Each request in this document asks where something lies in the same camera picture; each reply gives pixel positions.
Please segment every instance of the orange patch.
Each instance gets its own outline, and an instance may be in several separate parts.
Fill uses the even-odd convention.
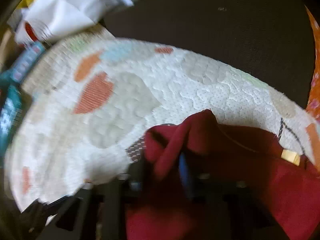
[[[315,166],[317,170],[320,172],[320,141],[316,129],[316,125],[314,123],[311,123],[306,128],[306,132],[309,135],[309,140],[311,143],[312,153],[313,157],[315,158]]]
[[[107,74],[100,72],[86,85],[74,114],[86,114],[102,106],[112,94],[113,83],[106,80]]]
[[[22,168],[22,194],[25,195],[30,189],[30,170],[29,167]]]
[[[173,48],[170,48],[170,47],[155,48],[155,52],[163,53],[163,54],[171,54],[173,52]]]
[[[316,61],[306,111],[320,121],[320,27],[308,9],[307,13],[315,39]]]
[[[97,53],[91,54],[88,57],[85,57],[82,59],[80,65],[78,66],[75,75],[74,80],[76,82],[80,82],[86,78],[87,75],[89,75],[92,68],[100,62],[100,54],[102,51],[99,51]]]

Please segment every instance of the maroon fabric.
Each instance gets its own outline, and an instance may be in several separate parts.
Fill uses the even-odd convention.
[[[177,158],[193,171],[221,180],[244,180],[291,240],[307,240],[320,221],[320,179],[310,162],[300,167],[280,158],[270,132],[219,125],[210,110],[178,126],[155,126],[145,134],[152,171],[139,203],[127,209],[128,240],[201,239],[205,207],[191,204],[179,180]]]

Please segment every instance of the quilted fabric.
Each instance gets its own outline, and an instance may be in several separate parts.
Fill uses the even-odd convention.
[[[22,89],[34,102],[6,159],[21,210],[36,198],[71,194],[84,179],[107,182],[136,160],[146,129],[204,109],[220,123],[271,131],[284,148],[319,159],[316,121],[267,84],[214,59],[115,39],[97,27],[54,46]]]

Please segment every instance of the white plastic bag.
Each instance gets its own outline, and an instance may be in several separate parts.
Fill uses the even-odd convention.
[[[36,0],[20,22],[18,44],[34,40],[53,42],[97,24],[116,0]]]

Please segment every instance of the orange floral fabric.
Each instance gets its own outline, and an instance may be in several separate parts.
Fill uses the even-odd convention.
[[[316,62],[306,111],[320,122],[320,27],[308,9],[307,13],[315,38]]]

